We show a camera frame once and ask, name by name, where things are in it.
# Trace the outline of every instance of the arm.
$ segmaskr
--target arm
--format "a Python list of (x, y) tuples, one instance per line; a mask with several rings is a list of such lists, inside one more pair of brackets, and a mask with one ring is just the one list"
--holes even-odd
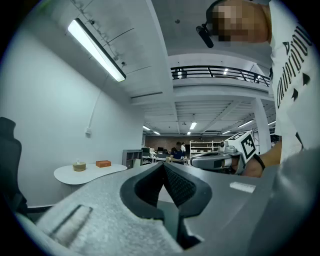
[[(262, 162), (265, 167), (279, 165), (281, 159), (281, 150), (282, 150), (282, 141), (279, 141), (274, 145), (268, 152), (260, 155)], [(251, 158), (246, 164), (243, 175), (251, 177), (260, 177), (262, 175), (262, 167), (258, 161), (254, 158)]]

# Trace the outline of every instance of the column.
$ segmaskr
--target column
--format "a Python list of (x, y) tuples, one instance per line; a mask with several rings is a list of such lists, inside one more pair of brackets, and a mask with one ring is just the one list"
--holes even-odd
[(258, 128), (260, 154), (264, 154), (271, 149), (271, 138), (266, 112), (260, 98), (255, 98), (251, 102), (251, 105)]

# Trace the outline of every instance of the white t-shirt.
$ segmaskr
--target white t-shirt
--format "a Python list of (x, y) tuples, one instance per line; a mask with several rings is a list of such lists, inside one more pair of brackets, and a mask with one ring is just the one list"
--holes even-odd
[[(269, 7), (273, 61), (270, 94), (276, 109), (275, 134), (282, 136), (283, 162), (303, 148), (319, 145), (318, 133), (310, 132), (314, 133), (320, 123), (320, 64), (316, 46), (291, 11), (277, 0)], [(317, 141), (310, 136), (318, 137)]]

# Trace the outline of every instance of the hand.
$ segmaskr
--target hand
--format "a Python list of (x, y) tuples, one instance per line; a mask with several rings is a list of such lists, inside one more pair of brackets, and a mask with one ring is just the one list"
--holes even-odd
[(260, 178), (262, 175), (262, 171), (263, 169), (261, 164), (256, 159), (251, 158), (246, 163), (246, 166), (242, 175)]

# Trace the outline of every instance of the balcony railing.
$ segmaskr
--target balcony railing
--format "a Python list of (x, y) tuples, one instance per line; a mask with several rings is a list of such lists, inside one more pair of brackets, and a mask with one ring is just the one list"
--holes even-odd
[(227, 66), (176, 66), (171, 68), (173, 79), (229, 78), (269, 87), (270, 78), (251, 71)]

